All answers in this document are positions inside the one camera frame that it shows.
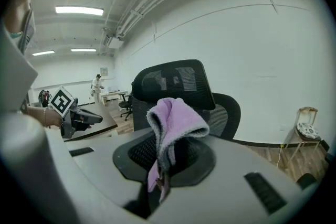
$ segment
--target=round cushion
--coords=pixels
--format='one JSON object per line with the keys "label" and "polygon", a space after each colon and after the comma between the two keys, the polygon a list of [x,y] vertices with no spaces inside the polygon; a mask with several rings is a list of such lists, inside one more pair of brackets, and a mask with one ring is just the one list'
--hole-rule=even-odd
{"label": "round cushion", "polygon": [[300,134],[309,139],[317,139],[319,137],[318,131],[316,131],[314,126],[308,123],[298,122],[298,124],[296,125],[296,129],[299,131]]}

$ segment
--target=pink towel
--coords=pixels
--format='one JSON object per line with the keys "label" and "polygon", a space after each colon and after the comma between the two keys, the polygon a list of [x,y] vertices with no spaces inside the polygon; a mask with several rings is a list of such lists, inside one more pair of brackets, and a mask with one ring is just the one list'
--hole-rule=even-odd
{"label": "pink towel", "polygon": [[148,174],[148,191],[152,192],[157,180],[161,182],[160,202],[169,193],[168,172],[175,165],[174,144],[184,137],[204,137],[209,126],[181,98],[164,98],[147,113],[147,120],[155,132],[157,160]]}

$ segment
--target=white shirt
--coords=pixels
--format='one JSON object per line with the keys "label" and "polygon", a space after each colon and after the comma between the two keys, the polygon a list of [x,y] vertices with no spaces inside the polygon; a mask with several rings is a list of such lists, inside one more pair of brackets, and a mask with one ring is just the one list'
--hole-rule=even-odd
{"label": "white shirt", "polygon": [[94,92],[100,93],[101,92],[100,87],[101,87],[101,81],[94,79],[92,82],[92,89],[94,90]]}

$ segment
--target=fluorescent light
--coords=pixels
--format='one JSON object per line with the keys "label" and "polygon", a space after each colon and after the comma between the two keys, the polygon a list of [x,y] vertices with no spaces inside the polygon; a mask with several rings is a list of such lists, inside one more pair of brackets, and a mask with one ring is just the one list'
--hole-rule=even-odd
{"label": "fluorescent light", "polygon": [[102,8],[87,8],[87,7],[75,7],[75,6],[62,6],[56,7],[57,13],[82,13],[102,16],[104,10]]}
{"label": "fluorescent light", "polygon": [[93,51],[93,52],[95,52],[95,51],[97,51],[96,49],[71,49],[71,51]]}
{"label": "fluorescent light", "polygon": [[38,52],[36,54],[33,54],[34,56],[44,55],[44,54],[54,54],[55,52],[53,50],[51,51],[44,51],[44,52]]}

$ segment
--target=ar tag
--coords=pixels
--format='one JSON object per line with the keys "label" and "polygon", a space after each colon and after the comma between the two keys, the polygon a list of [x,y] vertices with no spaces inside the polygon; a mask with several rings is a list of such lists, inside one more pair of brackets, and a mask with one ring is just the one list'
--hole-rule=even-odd
{"label": "ar tag", "polygon": [[55,92],[54,97],[50,103],[57,113],[60,114],[62,118],[64,118],[73,102],[74,98],[72,95],[63,86],[61,86]]}

